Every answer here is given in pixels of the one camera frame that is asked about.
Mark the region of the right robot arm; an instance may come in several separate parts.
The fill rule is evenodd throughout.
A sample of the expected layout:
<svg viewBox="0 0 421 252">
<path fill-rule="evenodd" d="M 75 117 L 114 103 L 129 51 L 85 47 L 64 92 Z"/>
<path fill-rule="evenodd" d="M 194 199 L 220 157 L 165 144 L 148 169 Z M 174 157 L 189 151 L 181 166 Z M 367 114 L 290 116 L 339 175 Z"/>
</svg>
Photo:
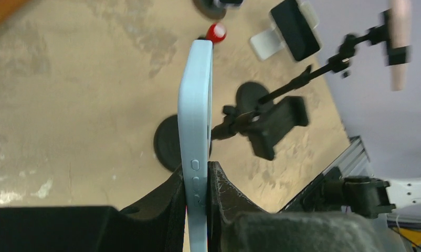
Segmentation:
<svg viewBox="0 0 421 252">
<path fill-rule="evenodd" d="M 421 179 L 397 180 L 369 176 L 322 179 L 300 193 L 298 203 L 305 212 L 349 208 L 376 219 L 413 205 L 421 205 Z"/>
</svg>

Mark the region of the light blue case phone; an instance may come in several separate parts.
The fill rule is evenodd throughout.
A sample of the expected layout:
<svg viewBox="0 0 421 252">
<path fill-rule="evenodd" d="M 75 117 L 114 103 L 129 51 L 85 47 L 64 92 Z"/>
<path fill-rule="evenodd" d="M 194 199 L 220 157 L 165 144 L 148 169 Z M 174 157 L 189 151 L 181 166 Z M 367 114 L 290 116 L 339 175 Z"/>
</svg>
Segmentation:
<svg viewBox="0 0 421 252">
<path fill-rule="evenodd" d="M 178 92 L 178 132 L 191 251 L 208 250 L 206 196 L 212 128 L 212 65 L 212 42 L 193 41 Z"/>
</svg>

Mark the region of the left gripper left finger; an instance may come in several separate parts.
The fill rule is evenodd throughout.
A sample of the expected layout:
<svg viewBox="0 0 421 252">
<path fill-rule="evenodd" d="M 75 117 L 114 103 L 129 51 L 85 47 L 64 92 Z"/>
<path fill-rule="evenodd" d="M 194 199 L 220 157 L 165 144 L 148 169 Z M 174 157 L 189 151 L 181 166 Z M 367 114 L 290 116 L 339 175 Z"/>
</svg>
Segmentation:
<svg viewBox="0 0 421 252">
<path fill-rule="evenodd" d="M 135 203 L 0 208 L 0 251 L 182 251 L 181 169 Z"/>
</svg>

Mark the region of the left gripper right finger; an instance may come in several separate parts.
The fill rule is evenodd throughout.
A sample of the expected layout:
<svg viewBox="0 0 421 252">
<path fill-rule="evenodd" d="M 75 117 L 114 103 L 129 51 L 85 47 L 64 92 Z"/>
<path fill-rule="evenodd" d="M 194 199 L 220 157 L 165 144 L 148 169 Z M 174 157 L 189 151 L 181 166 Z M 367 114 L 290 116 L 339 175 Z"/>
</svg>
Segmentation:
<svg viewBox="0 0 421 252">
<path fill-rule="evenodd" d="M 209 251 L 383 251 L 371 220 L 341 211 L 269 213 L 208 164 Z"/>
</svg>

